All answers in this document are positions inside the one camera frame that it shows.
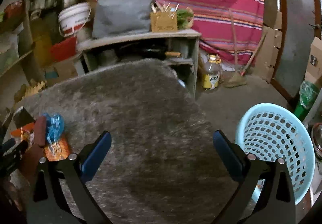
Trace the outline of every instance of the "white bucket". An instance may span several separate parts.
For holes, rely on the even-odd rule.
[[[61,11],[58,15],[59,32],[63,37],[75,35],[89,21],[91,7],[78,3]]]

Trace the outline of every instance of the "gray tablecloth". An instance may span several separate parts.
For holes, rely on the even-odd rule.
[[[209,224],[237,187],[213,148],[210,123],[161,61],[74,78],[21,105],[34,117],[59,112],[76,153],[103,130],[111,133],[111,149],[86,186],[115,224]],[[13,179],[27,194],[19,173]],[[80,216],[67,185],[62,187]]]

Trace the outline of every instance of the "green object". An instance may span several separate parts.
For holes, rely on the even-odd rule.
[[[303,121],[313,106],[318,94],[319,89],[309,81],[303,81],[300,86],[300,100],[294,111],[294,115]]]
[[[194,14],[184,9],[177,10],[177,22],[178,22],[178,29],[182,29],[186,27],[188,24],[188,18],[192,18]]]

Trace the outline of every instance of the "basket rim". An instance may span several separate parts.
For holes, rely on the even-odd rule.
[[[254,112],[254,110],[256,110],[258,107],[267,107],[267,108],[274,108],[276,110],[281,110],[282,112],[286,112],[288,113],[288,115],[290,117],[292,117],[297,123],[298,123],[298,126],[299,127],[302,127],[302,129],[306,132],[306,135],[307,135],[307,138],[308,140],[310,140],[310,145],[308,145],[308,152],[307,154],[310,157],[312,163],[313,163],[313,169],[311,170],[310,172],[310,177],[308,178],[309,181],[308,183],[305,185],[305,187],[302,189],[302,193],[300,194],[300,196],[298,196],[297,198],[295,198],[295,205],[297,205],[305,196],[305,194],[307,193],[308,189],[310,188],[310,185],[312,183],[312,180],[313,180],[313,175],[314,175],[314,168],[315,168],[315,153],[314,153],[314,148],[313,148],[313,144],[312,144],[312,141],[311,141],[311,137],[307,131],[307,129],[305,128],[305,126],[302,124],[302,122],[294,115],[292,114],[289,110],[279,106],[279,105],[276,105],[276,104],[273,104],[273,103],[259,103],[253,107],[251,107],[245,114],[244,116],[242,117],[242,119],[239,121],[239,124],[238,124],[238,127],[237,127],[237,130],[236,130],[236,137],[235,137],[235,143],[238,144],[243,151],[245,151],[245,145],[244,145],[244,128],[245,128],[245,125],[250,117],[250,115]],[[258,198],[260,196],[260,189],[255,187],[255,190],[254,190],[254,193],[252,195],[252,199],[255,200],[255,202],[257,202]]]

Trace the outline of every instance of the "large plastic bottle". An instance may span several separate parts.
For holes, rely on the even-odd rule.
[[[51,65],[53,62],[50,54],[50,48],[52,47],[52,41],[50,39],[50,33],[46,23],[39,18],[40,11],[36,10],[30,15],[30,29],[33,37],[35,47],[33,53],[36,61],[41,68]]]
[[[203,88],[215,89],[222,74],[221,58],[218,55],[209,55],[208,62],[204,64],[204,69]]]

